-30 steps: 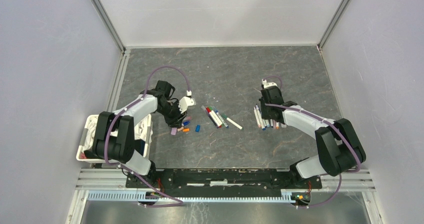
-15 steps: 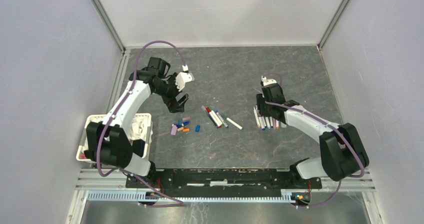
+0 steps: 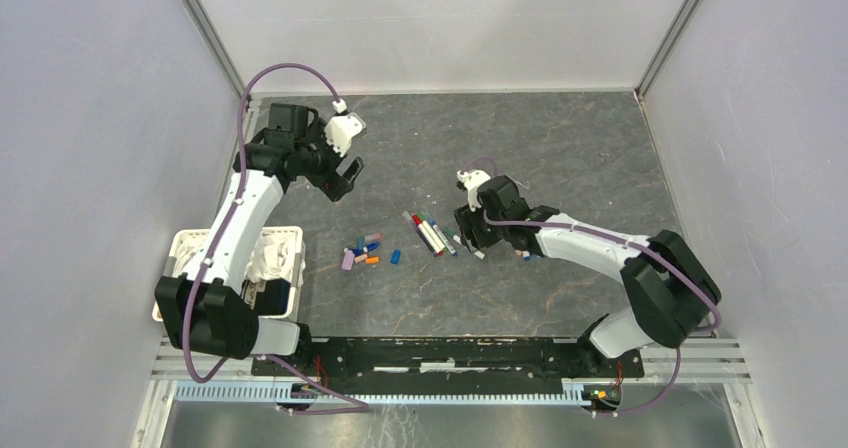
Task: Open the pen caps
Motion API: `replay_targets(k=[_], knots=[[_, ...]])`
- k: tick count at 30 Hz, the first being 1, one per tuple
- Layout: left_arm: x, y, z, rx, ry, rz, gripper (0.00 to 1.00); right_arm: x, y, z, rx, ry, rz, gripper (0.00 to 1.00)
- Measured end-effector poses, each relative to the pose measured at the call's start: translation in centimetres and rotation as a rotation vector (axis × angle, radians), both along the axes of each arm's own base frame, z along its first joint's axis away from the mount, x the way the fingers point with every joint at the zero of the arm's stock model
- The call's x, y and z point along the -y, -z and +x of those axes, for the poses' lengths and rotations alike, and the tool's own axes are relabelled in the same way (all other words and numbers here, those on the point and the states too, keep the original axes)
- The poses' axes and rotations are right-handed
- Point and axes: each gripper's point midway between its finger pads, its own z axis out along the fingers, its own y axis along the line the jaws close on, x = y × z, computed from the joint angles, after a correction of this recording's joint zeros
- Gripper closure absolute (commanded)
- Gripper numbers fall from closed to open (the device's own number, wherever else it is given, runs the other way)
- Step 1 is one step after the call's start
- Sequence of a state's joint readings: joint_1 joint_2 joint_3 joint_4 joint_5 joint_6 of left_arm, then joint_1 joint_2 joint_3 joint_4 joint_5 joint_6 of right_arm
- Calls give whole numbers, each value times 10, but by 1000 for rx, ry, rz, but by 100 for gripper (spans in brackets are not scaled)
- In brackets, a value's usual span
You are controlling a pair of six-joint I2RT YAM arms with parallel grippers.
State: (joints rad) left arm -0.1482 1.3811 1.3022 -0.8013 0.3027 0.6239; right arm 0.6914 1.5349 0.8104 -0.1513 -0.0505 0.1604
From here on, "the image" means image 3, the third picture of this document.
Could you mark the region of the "green white marker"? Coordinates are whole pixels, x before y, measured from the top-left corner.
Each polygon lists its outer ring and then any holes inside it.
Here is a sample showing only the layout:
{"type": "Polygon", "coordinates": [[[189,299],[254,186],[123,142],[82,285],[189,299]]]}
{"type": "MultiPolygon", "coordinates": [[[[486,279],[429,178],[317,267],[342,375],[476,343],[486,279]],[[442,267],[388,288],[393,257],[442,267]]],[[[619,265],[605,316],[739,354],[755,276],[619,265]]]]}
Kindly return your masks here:
{"type": "Polygon", "coordinates": [[[467,249],[469,250],[469,252],[470,252],[470,253],[472,253],[472,254],[473,254],[475,257],[477,257],[478,259],[480,259],[480,260],[484,260],[484,259],[485,259],[486,255],[485,255],[482,251],[480,251],[480,250],[478,250],[478,249],[475,249],[475,248],[473,248],[473,247],[469,248],[469,247],[465,244],[465,242],[463,241],[463,239],[461,238],[461,236],[460,236],[460,235],[458,235],[457,233],[455,233],[453,230],[451,230],[451,229],[449,229],[449,228],[444,228],[444,229],[443,229],[443,233],[445,234],[445,236],[446,236],[447,238],[449,238],[450,240],[452,240],[452,241],[453,241],[453,242],[455,242],[456,244],[458,244],[458,245],[462,245],[463,247],[467,248],[467,249]]]}

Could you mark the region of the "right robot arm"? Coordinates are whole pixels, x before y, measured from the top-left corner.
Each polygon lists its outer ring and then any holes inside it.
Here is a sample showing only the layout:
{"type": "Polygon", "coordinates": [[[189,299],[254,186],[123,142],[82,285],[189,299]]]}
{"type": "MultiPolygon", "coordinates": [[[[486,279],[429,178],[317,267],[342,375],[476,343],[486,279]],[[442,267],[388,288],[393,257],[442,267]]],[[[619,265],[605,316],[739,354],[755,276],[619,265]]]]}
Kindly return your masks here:
{"type": "Polygon", "coordinates": [[[583,335],[588,342],[577,360],[585,373],[602,376],[630,350],[652,343],[677,348],[719,327],[720,289],[678,233],[619,233],[549,206],[531,207],[513,179],[483,170],[458,172],[457,185],[467,202],[454,217],[469,249],[504,241],[523,255],[575,263],[623,286],[627,308],[602,316],[583,335]]]}

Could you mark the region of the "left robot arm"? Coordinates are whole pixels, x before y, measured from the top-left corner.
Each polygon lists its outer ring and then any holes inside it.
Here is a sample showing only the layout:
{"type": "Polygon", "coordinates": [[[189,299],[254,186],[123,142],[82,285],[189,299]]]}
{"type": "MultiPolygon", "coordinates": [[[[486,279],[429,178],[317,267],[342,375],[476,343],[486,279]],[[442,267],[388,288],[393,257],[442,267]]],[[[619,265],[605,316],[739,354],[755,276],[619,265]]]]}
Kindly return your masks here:
{"type": "Polygon", "coordinates": [[[289,185],[306,178],[332,202],[354,187],[361,158],[344,163],[365,122],[339,104],[325,120],[317,110],[274,103],[266,128],[237,156],[224,204],[207,238],[177,275],[163,276],[154,297],[173,347],[223,358],[273,354],[290,375],[306,373],[313,347],[295,322],[261,316],[241,296],[261,231],[289,185]]]}

